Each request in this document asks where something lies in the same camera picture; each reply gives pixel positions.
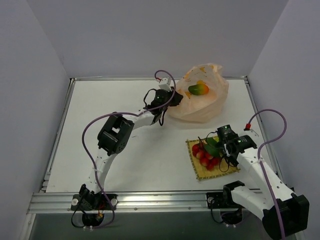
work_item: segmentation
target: plastic bag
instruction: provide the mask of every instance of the plastic bag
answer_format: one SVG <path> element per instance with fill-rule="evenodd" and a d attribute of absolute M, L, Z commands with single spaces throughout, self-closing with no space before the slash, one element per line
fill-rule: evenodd
<path fill-rule="evenodd" d="M 229 83 L 221 76 L 222 66 L 208 63 L 194 66 L 176 84 L 176 91 L 183 95 L 178 106 L 169 107 L 167 113 L 177 119 L 205 123 L 219 115 L 228 96 Z M 208 86 L 203 95 L 189 93 L 189 87 Z"/>

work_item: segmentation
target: yellow cloth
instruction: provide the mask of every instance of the yellow cloth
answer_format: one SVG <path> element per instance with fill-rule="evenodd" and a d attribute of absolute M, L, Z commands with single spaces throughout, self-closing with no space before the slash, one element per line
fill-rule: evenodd
<path fill-rule="evenodd" d="M 220 171 L 219 165 L 216 165 L 214 169 L 212 169 L 211 171 L 207 170 L 206 167 L 200 164 L 199 159 L 197 159 L 192 155 L 192 147 L 193 145 L 198 143 L 199 143 L 199 139 L 186 141 L 190 160 L 193 166 L 193 170 L 195 172 L 196 179 L 198 180 L 213 179 L 213 178 L 222 177 L 228 174 L 232 174 L 235 172 L 239 172 L 240 170 L 239 168 L 231 167 L 231 166 L 229 167 L 229 170 L 226 171 L 228 169 L 228 164 L 226 163 L 225 160 L 222 160 L 220 164 L 220 168 L 222 171 L 226 171 L 226 172 Z"/>

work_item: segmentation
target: wall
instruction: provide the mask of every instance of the wall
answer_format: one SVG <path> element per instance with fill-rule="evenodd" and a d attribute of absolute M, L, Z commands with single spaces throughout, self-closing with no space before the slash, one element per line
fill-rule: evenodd
<path fill-rule="evenodd" d="M 319 239 L 320 1 L 290 0 L 249 75 L 259 109 L 274 108 L 287 118 L 285 136 L 274 148 L 285 181 L 310 202 L 306 239 Z M 263 114 L 269 135 L 282 120 Z"/>
<path fill-rule="evenodd" d="M 69 79 L 25 0 L 0 2 L 0 238 L 17 239 L 42 183 Z"/>
<path fill-rule="evenodd" d="M 288 0 L 28 0 L 70 77 L 248 75 Z"/>

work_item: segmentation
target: red fruit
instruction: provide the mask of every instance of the red fruit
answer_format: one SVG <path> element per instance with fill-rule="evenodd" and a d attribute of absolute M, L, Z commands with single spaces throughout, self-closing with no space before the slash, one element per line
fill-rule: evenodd
<path fill-rule="evenodd" d="M 213 170 L 214 168 L 215 168 L 215 165 L 214 165 L 212 162 L 210 162 L 209 165 L 206 166 L 206 169 L 207 169 L 208 171 L 211 171 L 211 170 Z"/>
<path fill-rule="evenodd" d="M 215 156 L 214 158 L 212 158 L 211 163 L 215 166 L 215 165 L 218 165 L 220 161 L 221 161 L 221 158 Z"/>
<path fill-rule="evenodd" d="M 211 159 L 213 159 L 214 157 L 213 156 L 211 156 L 209 153 L 205 153 L 205 157 L 207 158 L 207 159 L 209 159 L 209 160 L 211 160 Z"/>
<path fill-rule="evenodd" d="M 200 158 L 200 164 L 204 167 L 208 166 L 210 164 L 210 160 L 206 157 Z"/>
<path fill-rule="evenodd" d="M 205 156 L 205 152 L 202 151 L 202 150 L 199 150 L 197 153 L 196 153 L 196 158 L 197 159 L 202 159 L 203 157 Z"/>
<path fill-rule="evenodd" d="M 192 146 L 192 152 L 197 153 L 200 150 L 199 144 L 195 144 Z"/>

